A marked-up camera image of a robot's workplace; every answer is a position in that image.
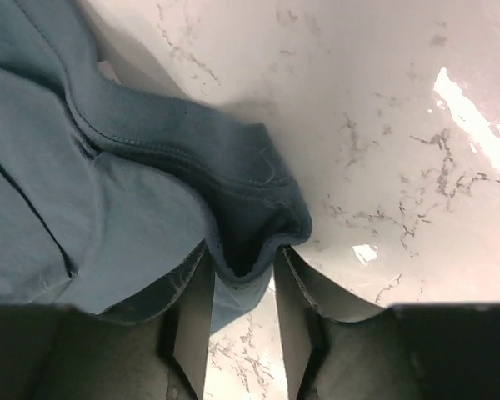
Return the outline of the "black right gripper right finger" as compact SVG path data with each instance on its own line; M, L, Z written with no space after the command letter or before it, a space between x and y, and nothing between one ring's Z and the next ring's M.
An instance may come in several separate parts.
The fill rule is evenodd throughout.
M500 399L500 303L379 307L290 247L273 269L291 399Z

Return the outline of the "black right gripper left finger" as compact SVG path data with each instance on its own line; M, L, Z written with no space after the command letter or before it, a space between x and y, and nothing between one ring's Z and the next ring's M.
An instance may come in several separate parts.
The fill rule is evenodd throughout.
M0 305L0 399L199 399L214 271L204 244L95 315Z

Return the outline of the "blue-grey t-shirt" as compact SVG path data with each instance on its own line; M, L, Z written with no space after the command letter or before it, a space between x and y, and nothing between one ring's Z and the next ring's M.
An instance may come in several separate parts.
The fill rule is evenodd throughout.
M311 227L263 125L107 79L73 2L0 1L0 305L144 321L209 253L220 328Z

